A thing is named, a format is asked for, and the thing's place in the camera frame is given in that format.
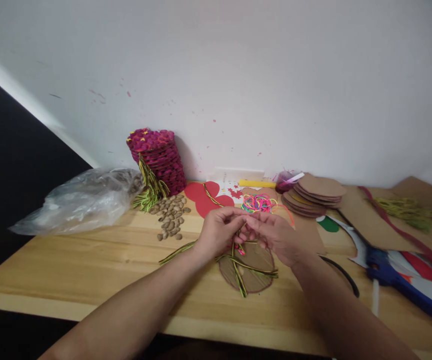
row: right hand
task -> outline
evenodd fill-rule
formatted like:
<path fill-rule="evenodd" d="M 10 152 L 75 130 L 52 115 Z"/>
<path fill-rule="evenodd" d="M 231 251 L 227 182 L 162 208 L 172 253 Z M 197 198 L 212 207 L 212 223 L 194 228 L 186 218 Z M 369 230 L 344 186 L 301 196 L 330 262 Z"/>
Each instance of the right hand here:
<path fill-rule="evenodd" d="M 303 244 L 298 239 L 298 233 L 281 216 L 268 212 L 254 212 L 251 216 L 245 216 L 247 224 L 237 243 L 245 240 L 258 239 L 263 249 L 270 248 L 288 267 L 294 266 L 302 254 L 307 254 Z"/>

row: plastic bag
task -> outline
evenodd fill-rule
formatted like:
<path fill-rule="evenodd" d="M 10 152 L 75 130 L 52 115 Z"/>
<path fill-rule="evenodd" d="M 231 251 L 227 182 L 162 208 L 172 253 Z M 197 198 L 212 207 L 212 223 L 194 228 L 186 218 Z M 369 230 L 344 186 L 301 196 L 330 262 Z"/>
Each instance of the plastic bag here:
<path fill-rule="evenodd" d="M 42 208 L 9 230 L 21 235 L 63 235 L 110 226 L 143 188 L 143 176 L 134 169 L 91 169 L 53 189 Z"/>

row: red paper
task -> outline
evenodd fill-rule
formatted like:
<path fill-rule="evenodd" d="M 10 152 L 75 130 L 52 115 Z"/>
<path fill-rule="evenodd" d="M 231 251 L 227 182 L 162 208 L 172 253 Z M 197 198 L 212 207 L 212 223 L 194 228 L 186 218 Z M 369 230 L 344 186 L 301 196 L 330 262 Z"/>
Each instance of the red paper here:
<path fill-rule="evenodd" d="M 213 182 L 205 182 L 207 191 L 211 196 L 223 206 L 234 206 L 235 202 L 233 199 L 226 195 L 215 197 L 220 192 L 220 186 Z M 204 219 L 206 215 L 213 209 L 220 208 L 219 205 L 215 204 L 209 196 L 206 194 L 205 187 L 203 184 L 198 182 L 189 183 L 184 189 L 184 194 L 189 200 L 196 203 L 196 211 Z"/>

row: rubber band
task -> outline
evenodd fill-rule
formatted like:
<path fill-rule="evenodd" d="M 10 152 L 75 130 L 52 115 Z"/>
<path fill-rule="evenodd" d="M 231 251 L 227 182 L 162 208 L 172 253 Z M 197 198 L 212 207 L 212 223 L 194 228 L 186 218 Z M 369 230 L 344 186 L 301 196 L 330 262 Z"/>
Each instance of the rubber band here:
<path fill-rule="evenodd" d="M 289 209 L 281 204 L 278 204 L 276 199 L 270 198 L 268 194 L 255 194 L 243 195 L 241 209 L 246 210 L 248 213 L 254 214 L 256 212 L 273 213 L 273 209 L 283 207 L 286 209 L 289 218 L 291 219 L 291 226 L 295 225 L 295 220 L 291 215 Z"/>

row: pile of seeds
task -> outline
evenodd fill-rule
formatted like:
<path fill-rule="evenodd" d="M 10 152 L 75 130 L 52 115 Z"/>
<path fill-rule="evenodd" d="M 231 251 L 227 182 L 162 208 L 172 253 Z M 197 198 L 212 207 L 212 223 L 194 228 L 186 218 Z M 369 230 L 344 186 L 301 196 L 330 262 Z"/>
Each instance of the pile of seeds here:
<path fill-rule="evenodd" d="M 157 235 L 159 241 L 167 239 L 168 236 L 181 240 L 183 235 L 180 232 L 180 225 L 185 222 L 184 213 L 190 213 L 191 209 L 185 207 L 186 198 L 183 194 L 173 195 L 166 199 L 159 200 L 149 211 L 151 215 L 160 216 L 158 221 L 162 222 L 162 232 Z"/>

